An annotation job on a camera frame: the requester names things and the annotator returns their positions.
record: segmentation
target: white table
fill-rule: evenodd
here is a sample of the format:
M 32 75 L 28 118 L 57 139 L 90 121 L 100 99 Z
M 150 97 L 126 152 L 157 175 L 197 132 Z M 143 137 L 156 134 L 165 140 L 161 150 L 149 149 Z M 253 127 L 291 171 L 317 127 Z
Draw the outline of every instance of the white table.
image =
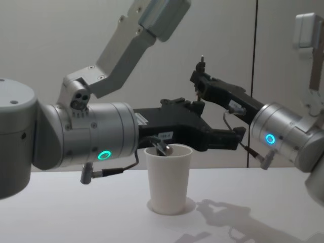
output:
M 297 169 L 191 170 L 188 196 L 205 203 L 180 216 L 147 209 L 146 171 L 88 186 L 79 177 L 33 173 L 25 190 L 0 201 L 0 242 L 324 242 L 324 208 Z

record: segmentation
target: white paper cup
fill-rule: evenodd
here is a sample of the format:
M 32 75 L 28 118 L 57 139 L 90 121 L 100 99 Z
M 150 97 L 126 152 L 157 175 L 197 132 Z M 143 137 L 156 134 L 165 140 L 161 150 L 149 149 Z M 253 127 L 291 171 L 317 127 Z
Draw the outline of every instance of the white paper cup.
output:
M 170 145 L 170 156 L 158 156 L 156 148 L 146 148 L 148 182 L 153 211 L 163 215 L 176 215 L 185 209 L 192 149 Z

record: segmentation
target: green led ring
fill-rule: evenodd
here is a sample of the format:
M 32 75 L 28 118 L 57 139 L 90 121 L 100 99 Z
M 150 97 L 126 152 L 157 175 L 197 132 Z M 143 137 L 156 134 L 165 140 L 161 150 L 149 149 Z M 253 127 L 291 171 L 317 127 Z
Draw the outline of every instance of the green led ring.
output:
M 111 152 L 109 150 L 105 150 L 98 155 L 98 160 L 105 160 L 109 157 L 111 157 Z

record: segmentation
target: label sticker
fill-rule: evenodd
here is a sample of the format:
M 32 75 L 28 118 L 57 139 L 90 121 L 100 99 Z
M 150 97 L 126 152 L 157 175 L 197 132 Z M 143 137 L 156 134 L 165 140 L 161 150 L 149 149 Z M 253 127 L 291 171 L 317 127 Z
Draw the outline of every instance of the label sticker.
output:
M 173 138 L 173 132 L 159 133 L 157 137 L 161 140 L 169 140 Z
M 137 123 L 138 125 L 147 125 L 148 120 L 143 117 L 140 113 L 135 113 L 135 116 L 137 117 Z
M 228 104 L 229 107 L 232 107 L 232 108 L 242 108 L 242 106 L 240 104 L 238 104 L 237 102 L 231 100 Z

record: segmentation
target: tabletop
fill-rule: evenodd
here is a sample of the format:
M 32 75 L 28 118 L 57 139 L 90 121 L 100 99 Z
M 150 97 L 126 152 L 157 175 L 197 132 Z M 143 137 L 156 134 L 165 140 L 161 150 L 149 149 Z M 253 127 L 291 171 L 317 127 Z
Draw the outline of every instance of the tabletop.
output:
M 323 243 L 324 208 L 295 168 L 194 169 L 186 214 L 150 211 L 147 171 L 79 182 L 80 172 L 32 173 L 0 201 L 0 242 Z

